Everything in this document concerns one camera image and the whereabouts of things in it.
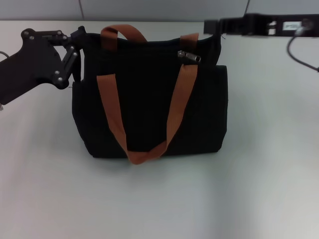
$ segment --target white table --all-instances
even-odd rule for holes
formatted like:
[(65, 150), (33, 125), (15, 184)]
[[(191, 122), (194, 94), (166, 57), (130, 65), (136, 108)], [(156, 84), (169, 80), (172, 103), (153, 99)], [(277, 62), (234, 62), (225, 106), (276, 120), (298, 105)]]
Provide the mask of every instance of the white table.
[[(26, 28), (98, 33), (110, 24), (0, 21), (0, 50), (17, 52)], [(132, 25), (148, 40), (203, 32), (203, 23)], [(4, 106), (0, 238), (317, 239), (319, 74), (287, 56), (287, 41), (222, 40), (228, 132), (216, 154), (97, 160), (77, 132), (70, 88), (41, 85)], [(314, 65), (318, 49), (316, 39), (293, 44)]]

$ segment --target fabric bag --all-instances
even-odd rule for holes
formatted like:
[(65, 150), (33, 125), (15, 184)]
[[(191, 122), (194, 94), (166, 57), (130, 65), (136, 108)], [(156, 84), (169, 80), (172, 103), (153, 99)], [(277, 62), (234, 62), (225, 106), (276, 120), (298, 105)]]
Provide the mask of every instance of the fabric bag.
[(92, 156), (140, 164), (221, 148), (228, 90), (227, 69), (216, 66), (220, 35), (147, 42), (130, 25), (79, 29), (84, 79), (73, 83), (72, 112)]

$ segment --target white surface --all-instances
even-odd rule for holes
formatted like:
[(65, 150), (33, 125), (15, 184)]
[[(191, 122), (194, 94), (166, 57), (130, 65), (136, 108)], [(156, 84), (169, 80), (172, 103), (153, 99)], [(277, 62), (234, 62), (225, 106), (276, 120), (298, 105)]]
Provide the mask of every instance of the white surface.
[[(106, 22), (0, 22), (1, 50), (20, 32)], [(202, 23), (133, 23), (148, 40)], [(1, 239), (317, 239), (319, 75), (285, 53), (287, 38), (226, 36), (228, 132), (216, 154), (139, 166), (92, 158), (71, 114), (71, 89), (42, 85), (0, 112)], [(293, 52), (318, 65), (317, 39)]]
[(318, 14), (317, 0), (251, 0), (248, 12), (262, 14)]
[(0, 19), (80, 20), (78, 0), (0, 0)]
[(204, 21), (242, 17), (247, 0), (81, 0), (85, 20)]

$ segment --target metal zipper pull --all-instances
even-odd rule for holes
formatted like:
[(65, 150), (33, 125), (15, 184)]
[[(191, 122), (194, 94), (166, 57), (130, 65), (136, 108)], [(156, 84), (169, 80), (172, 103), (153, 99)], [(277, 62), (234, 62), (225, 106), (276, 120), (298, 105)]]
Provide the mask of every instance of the metal zipper pull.
[(178, 52), (178, 57), (185, 57), (189, 60), (192, 60), (192, 61), (196, 61), (197, 63), (199, 63), (201, 61), (201, 57), (200, 56), (197, 56), (193, 53), (189, 53), (189, 52), (186, 52), (186, 51), (179, 51)]

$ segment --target zipper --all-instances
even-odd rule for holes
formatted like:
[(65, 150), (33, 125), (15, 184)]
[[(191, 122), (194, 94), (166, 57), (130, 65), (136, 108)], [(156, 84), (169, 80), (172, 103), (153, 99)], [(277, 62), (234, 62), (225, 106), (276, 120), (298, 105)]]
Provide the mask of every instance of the zipper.
[(197, 55), (195, 55), (193, 53), (186, 52), (186, 51), (179, 51), (177, 53), (177, 56), (181, 57), (181, 58), (187, 58), (187, 59), (195, 61), (197, 63), (199, 63), (201, 61), (201, 57), (200, 56), (197, 56)]

